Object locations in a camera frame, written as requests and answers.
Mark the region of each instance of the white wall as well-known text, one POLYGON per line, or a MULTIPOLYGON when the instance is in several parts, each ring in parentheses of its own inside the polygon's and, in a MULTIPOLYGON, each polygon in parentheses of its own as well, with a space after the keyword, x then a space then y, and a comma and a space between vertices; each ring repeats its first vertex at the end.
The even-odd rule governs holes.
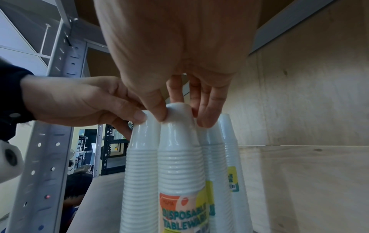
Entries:
MULTIPOLYGON (((17 48, 23 51, 34 52, 20 33, 12 26, 7 17, 0 10, 0 45, 17 48)), ((47 67, 37 56, 19 53, 0 48, 0 56, 14 65, 24 67, 35 75, 46 75, 47 67)), ((17 146, 23 158, 27 151, 33 122, 19 124, 17 134, 9 142, 17 146)), ((14 203, 14 196, 18 186, 19 177, 0 184, 0 218, 9 213, 14 203)))

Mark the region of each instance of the shelving unit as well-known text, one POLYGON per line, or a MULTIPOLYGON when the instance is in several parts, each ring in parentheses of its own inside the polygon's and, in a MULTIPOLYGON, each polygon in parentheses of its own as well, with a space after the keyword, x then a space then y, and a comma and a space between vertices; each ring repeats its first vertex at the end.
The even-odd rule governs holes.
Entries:
MULTIPOLYGON (((258 29, 252 51, 264 46, 333 1, 294 1, 258 29)), ((48 76, 82 77, 88 48, 108 52, 101 28, 79 19, 74 0, 55 0, 55 2, 61 15, 61 21, 48 66, 48 76)), ((92 1, 83 2, 84 4, 93 4, 92 1)), ((103 161, 102 175, 125 170, 125 165, 114 169, 107 166, 108 159, 114 156, 111 152, 111 144, 124 144, 123 153, 114 158, 124 157, 128 146, 128 141, 125 139, 113 139, 113 129, 112 126, 106 126, 105 146, 101 157, 103 161)), ((25 168, 8 221, 7 233, 59 232, 72 134, 72 127, 43 122, 34 124, 25 159, 25 168)), ((102 135, 102 125, 100 125, 96 141, 94 177, 99 174, 102 135)), ((104 205, 104 203, 94 202, 93 205, 104 205)), ((90 226, 93 226, 95 222, 91 222, 90 219, 86 219, 86 221, 90 226)))

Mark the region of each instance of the stack of cups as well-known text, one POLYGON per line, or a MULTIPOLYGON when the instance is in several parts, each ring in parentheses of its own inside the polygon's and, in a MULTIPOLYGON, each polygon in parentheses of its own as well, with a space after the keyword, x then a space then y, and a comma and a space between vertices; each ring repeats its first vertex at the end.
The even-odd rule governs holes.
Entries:
POLYGON ((231 189, 236 233, 252 233, 250 208, 247 200, 238 142, 228 114, 221 114, 218 123, 221 129, 228 165, 229 188, 231 189))
POLYGON ((210 129, 197 127, 197 135, 204 157, 210 233, 235 233, 227 161, 218 123, 210 129))
POLYGON ((191 107, 168 104, 158 149, 159 232, 207 233, 204 161, 191 107))
POLYGON ((147 115, 135 125, 127 149, 120 233, 158 233, 158 146, 160 124, 147 115))

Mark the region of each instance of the yellow label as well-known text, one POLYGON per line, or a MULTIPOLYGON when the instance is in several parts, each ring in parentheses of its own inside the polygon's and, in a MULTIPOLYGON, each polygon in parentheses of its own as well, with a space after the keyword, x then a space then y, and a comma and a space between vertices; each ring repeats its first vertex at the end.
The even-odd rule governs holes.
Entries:
POLYGON ((210 207, 209 215, 215 216, 214 188, 212 181, 206 181, 206 193, 208 195, 208 203, 210 207))
POLYGON ((206 187, 198 193, 171 196, 160 193, 160 232, 208 232, 209 210, 206 187))
POLYGON ((235 166, 228 167, 229 189, 231 192, 239 192, 237 169, 235 166))

